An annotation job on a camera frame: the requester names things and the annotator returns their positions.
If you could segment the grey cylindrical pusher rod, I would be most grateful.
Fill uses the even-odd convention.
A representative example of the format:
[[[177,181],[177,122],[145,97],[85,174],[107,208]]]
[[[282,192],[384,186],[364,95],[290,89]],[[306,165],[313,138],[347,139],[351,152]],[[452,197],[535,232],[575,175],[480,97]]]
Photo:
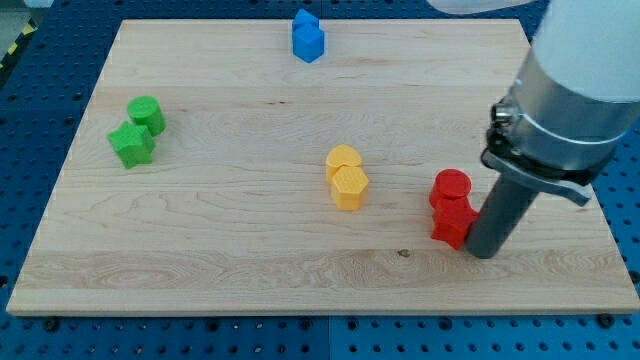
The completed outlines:
[[[480,259],[494,257],[538,194],[500,175],[467,234],[466,250]]]

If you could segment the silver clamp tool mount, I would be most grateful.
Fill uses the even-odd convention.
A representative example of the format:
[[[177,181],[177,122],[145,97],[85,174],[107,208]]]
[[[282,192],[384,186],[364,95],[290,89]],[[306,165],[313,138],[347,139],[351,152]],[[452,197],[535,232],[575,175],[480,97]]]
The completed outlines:
[[[583,206],[588,185],[639,119],[639,103],[588,98],[552,79],[530,52],[490,112],[485,166],[500,173],[491,197],[532,201],[539,193]]]

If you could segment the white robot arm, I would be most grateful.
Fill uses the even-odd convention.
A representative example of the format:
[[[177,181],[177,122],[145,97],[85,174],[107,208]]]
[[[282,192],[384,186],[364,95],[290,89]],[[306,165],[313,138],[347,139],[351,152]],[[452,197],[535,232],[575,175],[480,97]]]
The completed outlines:
[[[639,119],[639,3],[552,0],[508,93],[490,112],[483,164],[499,172],[465,247],[493,257],[540,193],[579,206]]]

